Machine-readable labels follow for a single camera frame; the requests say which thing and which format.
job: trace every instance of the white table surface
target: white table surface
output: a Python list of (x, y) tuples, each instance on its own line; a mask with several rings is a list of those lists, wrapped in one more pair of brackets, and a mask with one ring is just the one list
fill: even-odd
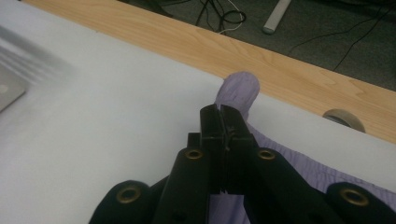
[[(106, 193), (168, 175), (222, 83), (185, 64), (0, 1), (0, 63), (26, 93), (0, 113), (0, 223), (87, 223)], [(259, 95), (249, 122), (396, 191), (396, 146)]]

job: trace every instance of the lavender fabric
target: lavender fabric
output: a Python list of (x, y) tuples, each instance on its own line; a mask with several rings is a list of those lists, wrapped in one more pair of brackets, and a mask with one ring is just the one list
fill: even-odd
[[(229, 105), (238, 109), (246, 120), (248, 118), (248, 111), (259, 92), (260, 84), (257, 78), (248, 72), (239, 72), (229, 75), (224, 80), (215, 103), (217, 106)], [(349, 182), (369, 190), (378, 199), (396, 211), (395, 193), (325, 166), (302, 153), (284, 147), (267, 138), (251, 125), (248, 124), (247, 126), (260, 147), (269, 147), (281, 153), (313, 188), (325, 192), (327, 187), (333, 183)], [(211, 195), (209, 223), (249, 223), (243, 206), (243, 196), (228, 194)]]

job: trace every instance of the floor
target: floor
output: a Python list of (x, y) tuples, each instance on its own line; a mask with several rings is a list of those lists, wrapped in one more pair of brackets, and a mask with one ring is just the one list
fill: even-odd
[[(219, 16), (206, 0), (158, 0), (175, 20), (219, 32)], [(396, 91), (396, 1), (292, 0), (272, 35), (262, 31), (277, 0), (213, 0), (220, 15), (238, 8), (246, 20), (222, 34), (348, 77)], [(131, 5), (151, 10), (147, 0)], [(240, 21), (231, 12), (228, 21)], [(224, 22), (223, 29), (239, 23)]]

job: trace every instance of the gray carpet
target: gray carpet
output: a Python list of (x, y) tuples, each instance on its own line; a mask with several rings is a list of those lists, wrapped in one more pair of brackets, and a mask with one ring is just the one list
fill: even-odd
[[(203, 8), (200, 0), (169, 5), (171, 1), (162, 0), (160, 4), (175, 20), (196, 23)], [(380, 6), (362, 0), (344, 1), (349, 4), (329, 0), (292, 0), (276, 32), (266, 35), (262, 27), (277, 0), (232, 0), (246, 13), (247, 20), (239, 29), (226, 32), (226, 35), (396, 91), (396, 3)], [(219, 2), (224, 11), (234, 9), (228, 0)], [(146, 0), (131, 0), (129, 3), (150, 10)], [(207, 9), (199, 26), (217, 30), (219, 17), (212, 6)], [(240, 16), (232, 14), (228, 19), (238, 21)], [(224, 24), (225, 28), (237, 26)]]

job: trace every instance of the wooden tabletop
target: wooden tabletop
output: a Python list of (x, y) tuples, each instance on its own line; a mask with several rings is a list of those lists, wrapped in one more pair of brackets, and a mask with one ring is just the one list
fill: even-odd
[(256, 75), (262, 93), (322, 116), (341, 108), (368, 134), (396, 143), (396, 92), (115, 0), (25, 3), (210, 74)]

